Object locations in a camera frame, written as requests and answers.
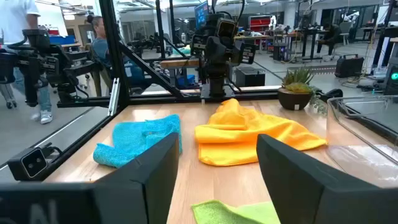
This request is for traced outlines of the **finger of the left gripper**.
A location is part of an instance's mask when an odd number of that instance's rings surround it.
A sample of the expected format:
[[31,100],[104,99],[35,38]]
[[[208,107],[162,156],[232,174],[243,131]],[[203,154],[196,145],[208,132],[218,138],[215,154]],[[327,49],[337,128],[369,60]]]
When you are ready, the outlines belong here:
[[226,62],[228,60],[227,47],[219,37],[198,35],[192,37],[190,44],[191,55],[203,57],[212,62]]
[[231,63],[239,65],[253,64],[256,54],[256,45],[247,44],[243,41],[236,41],[233,47],[233,54],[231,56]]

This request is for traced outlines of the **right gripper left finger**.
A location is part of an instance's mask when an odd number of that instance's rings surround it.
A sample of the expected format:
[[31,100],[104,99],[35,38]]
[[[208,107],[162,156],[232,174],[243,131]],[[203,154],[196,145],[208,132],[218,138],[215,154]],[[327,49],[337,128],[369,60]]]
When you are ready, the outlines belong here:
[[1,185],[1,223],[166,223],[178,172],[179,136],[92,182]]

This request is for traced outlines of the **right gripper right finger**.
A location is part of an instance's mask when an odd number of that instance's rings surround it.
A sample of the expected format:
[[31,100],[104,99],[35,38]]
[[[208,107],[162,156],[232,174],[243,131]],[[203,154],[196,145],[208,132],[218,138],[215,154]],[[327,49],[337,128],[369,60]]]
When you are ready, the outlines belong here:
[[262,178],[281,223],[397,223],[397,188],[381,188],[266,134]]

